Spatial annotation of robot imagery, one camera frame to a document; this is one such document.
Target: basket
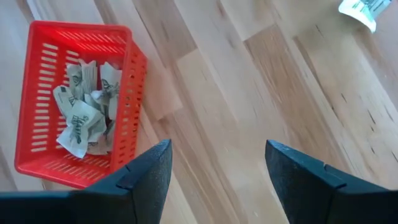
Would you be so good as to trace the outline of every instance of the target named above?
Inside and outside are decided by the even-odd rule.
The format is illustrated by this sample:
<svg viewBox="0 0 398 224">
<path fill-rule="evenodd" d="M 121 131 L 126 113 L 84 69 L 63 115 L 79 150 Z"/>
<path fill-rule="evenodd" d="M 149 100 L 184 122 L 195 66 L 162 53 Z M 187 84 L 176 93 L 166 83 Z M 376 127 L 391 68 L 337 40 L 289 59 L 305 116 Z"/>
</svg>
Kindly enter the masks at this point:
<svg viewBox="0 0 398 224">
<path fill-rule="evenodd" d="M 66 67 L 77 59 L 122 68 L 113 150 L 106 156 L 71 155 L 56 142 L 66 128 L 52 90 L 68 85 Z M 18 172 L 78 189 L 134 158 L 146 57 L 124 26 L 34 21 L 30 25 L 16 144 Z"/>
</svg>

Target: hardwood floor plank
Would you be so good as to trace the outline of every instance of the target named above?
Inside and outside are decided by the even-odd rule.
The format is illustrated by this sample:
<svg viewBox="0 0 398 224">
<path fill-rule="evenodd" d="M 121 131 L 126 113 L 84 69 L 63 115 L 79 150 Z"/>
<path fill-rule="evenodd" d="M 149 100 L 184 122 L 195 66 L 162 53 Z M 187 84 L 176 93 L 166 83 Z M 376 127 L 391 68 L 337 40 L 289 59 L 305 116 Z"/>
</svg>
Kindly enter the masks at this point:
<svg viewBox="0 0 398 224">
<path fill-rule="evenodd" d="M 165 67 L 196 49 L 173 0 L 132 0 Z"/>
<path fill-rule="evenodd" d="M 150 149 L 160 141 L 143 107 L 141 108 L 140 113 L 140 130 L 138 135 L 136 156 Z M 197 223 L 191 207 L 182 192 L 181 186 L 175 178 L 174 171 L 172 171 L 169 191 L 160 223 Z"/>
<path fill-rule="evenodd" d="M 43 190 L 40 179 L 18 173 L 14 168 L 19 105 L 21 102 L 26 39 L 31 17 L 18 2 L 4 1 L 0 7 L 0 150 L 18 190 Z"/>
<path fill-rule="evenodd" d="M 181 183 L 198 223 L 240 223 L 233 209 L 232 202 L 226 192 L 221 178 L 223 170 L 218 164 L 211 145 L 203 140 L 205 136 L 190 118 L 187 110 L 182 109 L 160 120 L 160 128 L 164 130 L 164 138 L 174 141 L 174 172 Z"/>
<path fill-rule="evenodd" d="M 12 178 L 10 168 L 8 168 L 7 159 L 0 147 L 0 192 L 17 191 L 17 185 Z"/>
<path fill-rule="evenodd" d="M 291 145 L 339 169 L 348 170 L 344 157 L 326 127 L 300 69 L 290 53 L 285 37 L 277 25 L 246 41 L 254 63 L 283 114 Z"/>
<path fill-rule="evenodd" d="M 363 161 L 363 172 L 375 183 L 398 187 L 392 178 L 398 168 L 393 156 L 398 129 L 392 120 L 398 113 L 351 32 L 324 21 L 298 40 L 340 123 L 359 146 L 355 159 Z"/>
<path fill-rule="evenodd" d="M 285 124 L 231 21 L 214 0 L 175 0 L 241 131 L 286 142 Z"/>
<path fill-rule="evenodd" d="M 386 89 L 391 101 L 398 106 L 398 2 L 377 18 L 377 32 L 371 34 L 365 27 L 355 33 L 358 45 L 364 49 L 369 63 Z"/>
<path fill-rule="evenodd" d="M 37 20 L 103 23 L 93 0 L 27 0 Z"/>
<path fill-rule="evenodd" d="M 344 17 L 350 29 L 359 26 L 359 22 L 338 12 L 340 0 L 272 0 L 279 19 L 284 23 L 290 37 L 301 34 L 311 29 L 321 21 L 335 21 Z"/>
<path fill-rule="evenodd" d="M 249 133 L 240 130 L 230 112 L 211 74 L 215 70 L 208 68 L 199 50 L 180 59 L 177 65 L 183 95 L 192 104 L 191 113 L 197 115 L 197 122 L 203 127 L 201 135 L 206 136 L 212 146 L 208 154 L 220 163 L 220 172 L 227 178 L 225 182 L 231 184 L 230 191 L 237 192 L 235 200 L 238 203 L 234 210 L 238 216 L 245 217 L 240 219 L 241 223 L 246 219 L 248 223 L 260 223 L 265 219 L 273 220 L 274 223 L 283 222 L 274 216 L 280 210 L 274 196 L 268 191 L 267 177 L 261 173 L 261 169 L 266 170 L 264 157 L 247 154 L 245 149 L 255 147 L 252 138 Z M 264 146 L 257 151 L 263 154 Z"/>
<path fill-rule="evenodd" d="M 148 58 L 145 81 L 144 104 L 160 119 L 182 107 L 181 101 L 171 81 L 171 74 L 163 66 L 158 50 L 154 45 L 135 6 L 130 0 L 96 1 L 98 10 L 107 24 L 121 24 L 132 30 L 133 39 Z"/>
<path fill-rule="evenodd" d="M 248 39 L 274 23 L 274 9 L 270 0 L 220 0 L 217 4 L 222 4 L 219 7 L 220 13 L 223 14 L 225 9 L 241 40 Z"/>
</svg>

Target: white paper scrap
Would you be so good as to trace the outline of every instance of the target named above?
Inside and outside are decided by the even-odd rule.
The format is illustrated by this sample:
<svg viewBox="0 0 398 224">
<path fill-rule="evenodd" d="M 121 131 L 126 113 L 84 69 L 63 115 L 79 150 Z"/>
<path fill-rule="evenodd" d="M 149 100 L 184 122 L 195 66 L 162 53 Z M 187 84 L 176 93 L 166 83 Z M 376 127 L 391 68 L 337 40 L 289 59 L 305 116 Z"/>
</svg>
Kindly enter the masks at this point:
<svg viewBox="0 0 398 224">
<path fill-rule="evenodd" d="M 69 77 L 69 88 L 73 96 L 78 100 L 84 100 L 84 92 L 81 87 L 82 72 L 80 65 L 68 64 L 67 75 Z"/>
<path fill-rule="evenodd" d="M 100 137 L 106 131 L 105 117 L 103 116 L 88 130 L 88 142 L 98 142 Z"/>
<path fill-rule="evenodd" d="M 88 130 L 104 116 L 83 101 L 77 100 L 67 115 L 67 128 L 57 138 L 65 149 L 82 159 L 88 149 Z"/>
<path fill-rule="evenodd" d="M 116 112 L 118 111 L 119 89 L 122 77 L 122 71 L 117 70 L 108 62 L 101 65 L 101 82 L 102 88 L 109 96 L 108 116 L 111 120 L 116 119 Z"/>
<path fill-rule="evenodd" d="M 94 90 L 90 95 L 98 104 L 109 106 L 109 96 L 104 90 Z"/>
<path fill-rule="evenodd" d="M 90 94 L 97 89 L 97 63 L 92 61 L 86 63 L 79 59 L 81 65 L 81 87 L 84 93 Z"/>
<path fill-rule="evenodd" d="M 85 93 L 85 102 L 104 114 L 104 106 L 97 103 L 90 94 Z"/>
<path fill-rule="evenodd" d="M 76 102 L 76 98 L 72 95 L 69 87 L 63 85 L 57 86 L 52 93 L 61 114 L 66 119 L 68 113 L 72 110 L 72 107 Z"/>
<path fill-rule="evenodd" d="M 392 0 L 344 0 L 338 11 L 351 16 L 366 25 L 372 33 L 376 31 L 376 21 L 380 13 Z"/>
</svg>

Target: wooden floor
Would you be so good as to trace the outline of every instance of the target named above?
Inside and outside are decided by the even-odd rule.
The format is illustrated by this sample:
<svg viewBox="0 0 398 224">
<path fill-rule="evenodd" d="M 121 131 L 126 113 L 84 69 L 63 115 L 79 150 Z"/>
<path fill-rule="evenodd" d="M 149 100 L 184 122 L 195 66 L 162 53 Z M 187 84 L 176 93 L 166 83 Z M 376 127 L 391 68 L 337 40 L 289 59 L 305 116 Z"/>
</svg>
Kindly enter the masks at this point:
<svg viewBox="0 0 398 224">
<path fill-rule="evenodd" d="M 3 0 L 0 146 L 13 169 L 29 23 L 123 24 L 149 59 L 138 149 L 171 138 L 162 223 L 287 223 L 266 139 L 398 189 L 398 1 L 370 32 L 338 0 Z"/>
</svg>

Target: paper scrap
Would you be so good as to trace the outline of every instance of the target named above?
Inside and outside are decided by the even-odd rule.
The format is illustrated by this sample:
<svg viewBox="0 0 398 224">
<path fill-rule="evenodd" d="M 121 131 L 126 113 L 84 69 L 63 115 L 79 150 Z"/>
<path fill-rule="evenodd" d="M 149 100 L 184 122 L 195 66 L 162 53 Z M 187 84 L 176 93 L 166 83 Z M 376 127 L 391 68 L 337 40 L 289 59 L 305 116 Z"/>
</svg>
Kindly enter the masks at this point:
<svg viewBox="0 0 398 224">
<path fill-rule="evenodd" d="M 108 62 L 100 67 L 102 88 L 109 97 L 108 116 L 111 120 L 116 119 L 118 111 L 119 89 L 122 71 L 117 70 Z"/>
<path fill-rule="evenodd" d="M 73 96 L 69 87 L 64 85 L 57 86 L 52 93 L 54 95 L 55 101 L 57 102 L 58 108 L 61 111 L 61 114 L 64 118 L 67 118 L 67 114 L 72 110 L 72 107 L 77 99 Z"/>
<path fill-rule="evenodd" d="M 366 25 L 372 33 L 376 31 L 375 19 L 390 5 L 392 0 L 344 0 L 338 10 Z"/>
<path fill-rule="evenodd" d="M 104 106 L 97 103 L 90 94 L 85 93 L 85 102 L 104 114 Z"/>
<path fill-rule="evenodd" d="M 73 96 L 78 100 L 84 100 L 84 91 L 81 87 L 82 72 L 80 65 L 68 64 L 67 75 L 69 77 L 69 88 Z"/>
<path fill-rule="evenodd" d="M 109 96 L 104 90 L 94 90 L 90 95 L 98 104 L 109 106 Z"/>
<path fill-rule="evenodd" d="M 104 116 L 81 100 L 76 100 L 67 115 L 67 128 L 57 138 L 74 156 L 82 159 L 88 149 L 88 130 Z"/>
<path fill-rule="evenodd" d="M 81 66 L 81 87 L 84 93 L 90 94 L 97 89 L 97 64 L 96 61 L 86 63 L 79 59 Z"/>
<path fill-rule="evenodd" d="M 98 142 L 100 137 L 106 131 L 105 117 L 103 116 L 88 130 L 88 142 Z"/>
</svg>

